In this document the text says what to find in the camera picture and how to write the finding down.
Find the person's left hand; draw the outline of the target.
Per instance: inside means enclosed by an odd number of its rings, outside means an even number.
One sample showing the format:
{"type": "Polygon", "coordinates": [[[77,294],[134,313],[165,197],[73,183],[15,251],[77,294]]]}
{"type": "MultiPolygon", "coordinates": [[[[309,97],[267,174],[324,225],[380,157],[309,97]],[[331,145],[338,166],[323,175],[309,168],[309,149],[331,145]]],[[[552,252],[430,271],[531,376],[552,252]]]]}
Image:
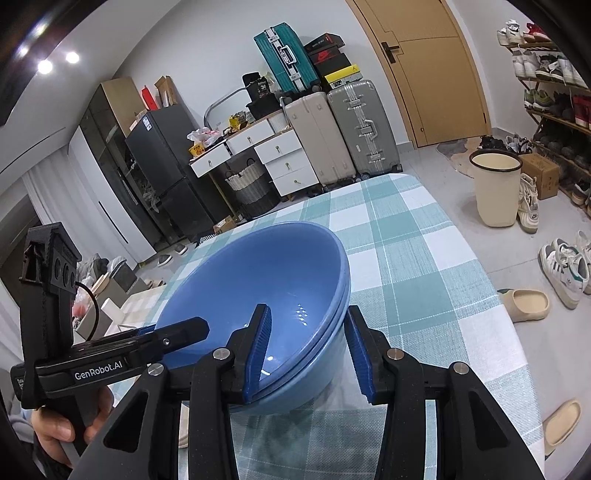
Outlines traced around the person's left hand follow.
{"type": "MultiPolygon", "coordinates": [[[[92,424],[84,432],[84,441],[90,443],[101,430],[113,409],[114,397],[108,386],[98,391],[98,413],[92,424]]],[[[72,424],[63,416],[47,408],[34,410],[31,414],[31,424],[43,450],[59,463],[70,466],[66,453],[62,448],[64,443],[75,440],[72,424]]]]}

